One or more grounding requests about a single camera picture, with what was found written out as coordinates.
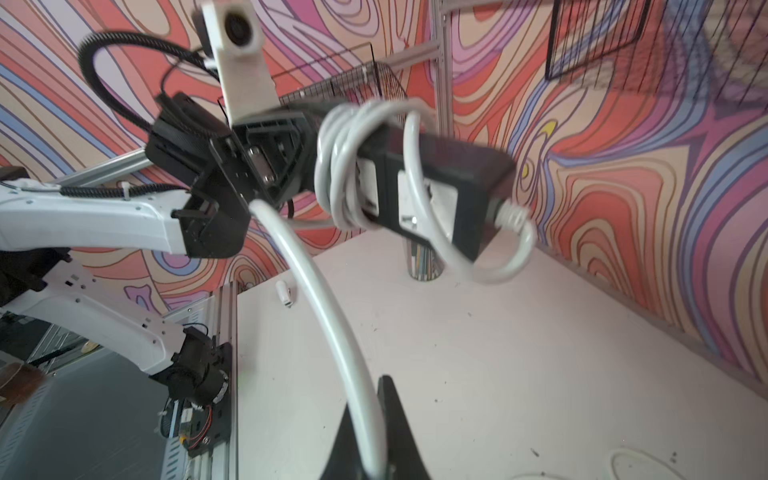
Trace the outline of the small white cap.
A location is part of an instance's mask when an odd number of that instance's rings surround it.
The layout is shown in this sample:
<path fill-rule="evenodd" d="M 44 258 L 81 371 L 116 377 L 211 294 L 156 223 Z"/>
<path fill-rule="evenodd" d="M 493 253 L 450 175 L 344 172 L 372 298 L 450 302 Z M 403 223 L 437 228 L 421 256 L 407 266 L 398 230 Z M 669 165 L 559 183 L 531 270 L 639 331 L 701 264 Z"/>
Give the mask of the small white cap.
<path fill-rule="evenodd" d="M 276 293 L 283 306 L 291 308 L 294 304 L 293 294 L 291 287 L 284 280 L 279 280 L 275 283 Z"/>

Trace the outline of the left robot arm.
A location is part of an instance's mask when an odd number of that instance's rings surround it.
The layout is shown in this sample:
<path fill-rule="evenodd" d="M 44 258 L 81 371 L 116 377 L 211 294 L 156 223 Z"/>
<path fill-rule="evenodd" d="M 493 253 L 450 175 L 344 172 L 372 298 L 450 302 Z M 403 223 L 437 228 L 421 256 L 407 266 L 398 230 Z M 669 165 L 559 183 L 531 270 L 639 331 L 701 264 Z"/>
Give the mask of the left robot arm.
<path fill-rule="evenodd" d="M 261 29 L 210 26 L 200 50 L 131 31 L 89 34 L 81 73 L 110 108 L 148 134 L 146 155 L 175 184 L 65 187 L 15 176 L 1 183 L 1 305 L 62 326 L 133 362 L 172 399 L 212 407 L 228 393 L 219 350 L 194 328 L 169 324 L 112 295 L 70 256 L 73 248 L 134 248 L 224 259 L 243 247 L 264 203 L 271 226 L 304 183 L 310 125 L 283 107 L 262 52 Z M 123 105 L 96 72 L 103 48 L 131 45 L 190 63 L 216 78 L 228 111 L 221 122 L 183 93 L 160 93 L 147 122 Z"/>

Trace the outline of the blue power strip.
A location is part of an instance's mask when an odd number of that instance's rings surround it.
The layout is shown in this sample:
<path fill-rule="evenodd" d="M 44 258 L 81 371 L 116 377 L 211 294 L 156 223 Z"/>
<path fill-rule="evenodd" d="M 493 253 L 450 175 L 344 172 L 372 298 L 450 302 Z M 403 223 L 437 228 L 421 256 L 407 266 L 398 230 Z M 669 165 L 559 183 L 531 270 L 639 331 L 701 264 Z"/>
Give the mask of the blue power strip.
<path fill-rule="evenodd" d="M 563 449 L 541 468 L 509 479 L 685 479 L 673 465 L 639 449 L 614 447 Z"/>

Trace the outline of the black power strip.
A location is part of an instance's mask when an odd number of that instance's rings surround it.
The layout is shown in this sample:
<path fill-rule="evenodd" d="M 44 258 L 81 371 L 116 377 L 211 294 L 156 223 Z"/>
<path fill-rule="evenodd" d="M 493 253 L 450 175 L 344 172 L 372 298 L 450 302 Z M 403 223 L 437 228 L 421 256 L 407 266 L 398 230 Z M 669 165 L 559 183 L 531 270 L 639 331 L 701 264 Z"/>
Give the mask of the black power strip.
<path fill-rule="evenodd" d="M 344 104 L 334 108 L 320 127 L 318 140 L 318 200 L 331 211 L 337 224 L 345 221 L 370 227 L 362 214 L 352 163 L 363 141 L 387 120 L 404 115 L 404 171 L 413 198 L 418 225 L 439 256 L 463 276 L 481 284 L 498 284 L 514 278 L 529 261 L 536 243 L 534 224 L 525 208 L 508 201 L 494 218 L 495 226 L 519 236 L 517 251 L 507 264 L 488 269 L 475 266 L 456 249 L 441 228 L 425 186 L 420 155 L 420 128 L 426 124 L 425 109 L 410 101 L 370 101 L 362 106 Z M 326 278 L 295 234 L 289 222 L 267 202 L 255 199 L 248 205 L 251 215 L 267 230 L 288 262 L 297 283 L 308 297 L 334 357 L 347 396 L 347 411 L 353 429 L 356 453 L 347 457 L 359 463 L 367 479 L 383 479 L 389 471 L 385 417 L 367 364 Z"/>

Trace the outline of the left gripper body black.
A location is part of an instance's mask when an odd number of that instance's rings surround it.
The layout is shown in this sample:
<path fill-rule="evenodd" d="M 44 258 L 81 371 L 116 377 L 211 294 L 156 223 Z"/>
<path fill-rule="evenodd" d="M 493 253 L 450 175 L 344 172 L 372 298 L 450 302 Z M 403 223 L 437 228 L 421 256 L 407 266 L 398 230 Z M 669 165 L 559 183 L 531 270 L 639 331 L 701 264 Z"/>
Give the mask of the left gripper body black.
<path fill-rule="evenodd" d="M 280 106 L 248 114 L 230 127 L 181 92 L 160 93 L 161 107 L 145 148 L 147 158 L 183 184 L 199 190 L 219 172 L 220 182 L 248 203 L 261 198 L 281 206 L 311 186 L 316 117 Z"/>

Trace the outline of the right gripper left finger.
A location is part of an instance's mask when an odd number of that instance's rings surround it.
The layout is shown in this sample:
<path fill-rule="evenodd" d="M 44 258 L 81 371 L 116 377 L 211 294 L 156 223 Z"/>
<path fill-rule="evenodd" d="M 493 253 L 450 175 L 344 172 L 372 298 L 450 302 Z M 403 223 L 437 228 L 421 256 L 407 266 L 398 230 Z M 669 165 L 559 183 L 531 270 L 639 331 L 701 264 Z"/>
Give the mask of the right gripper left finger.
<path fill-rule="evenodd" d="M 356 480 L 360 478 L 360 456 L 353 422 L 346 406 L 321 480 Z"/>

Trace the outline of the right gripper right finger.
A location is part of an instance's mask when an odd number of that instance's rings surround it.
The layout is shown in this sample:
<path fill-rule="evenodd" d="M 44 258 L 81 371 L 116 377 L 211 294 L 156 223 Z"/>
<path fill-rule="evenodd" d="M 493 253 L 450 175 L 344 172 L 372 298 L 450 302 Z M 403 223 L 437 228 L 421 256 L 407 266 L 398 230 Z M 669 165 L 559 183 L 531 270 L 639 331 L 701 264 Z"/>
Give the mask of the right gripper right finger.
<path fill-rule="evenodd" d="M 402 402 L 391 376 L 378 380 L 377 396 L 382 407 L 387 443 L 386 479 L 429 480 Z"/>

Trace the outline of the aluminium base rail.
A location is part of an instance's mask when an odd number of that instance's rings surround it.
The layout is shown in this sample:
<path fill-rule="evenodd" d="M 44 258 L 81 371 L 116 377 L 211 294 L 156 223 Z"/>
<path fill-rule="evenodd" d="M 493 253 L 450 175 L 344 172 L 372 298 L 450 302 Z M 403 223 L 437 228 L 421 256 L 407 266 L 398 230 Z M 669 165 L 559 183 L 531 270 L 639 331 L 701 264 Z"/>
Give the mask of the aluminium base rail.
<path fill-rule="evenodd" d="M 161 479 L 235 479 L 237 295 L 229 283 L 164 316 L 186 335 L 162 381 L 169 388 Z"/>

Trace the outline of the metal pen cup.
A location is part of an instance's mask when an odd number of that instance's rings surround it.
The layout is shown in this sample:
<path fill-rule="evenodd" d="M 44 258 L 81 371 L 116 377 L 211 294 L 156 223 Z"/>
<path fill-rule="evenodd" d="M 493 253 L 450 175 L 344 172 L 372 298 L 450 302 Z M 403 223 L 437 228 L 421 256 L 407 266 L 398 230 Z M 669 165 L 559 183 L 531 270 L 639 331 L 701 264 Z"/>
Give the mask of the metal pen cup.
<path fill-rule="evenodd" d="M 412 279 L 429 282 L 442 275 L 444 264 L 432 248 L 410 239 L 404 241 L 404 246 L 407 272 Z"/>

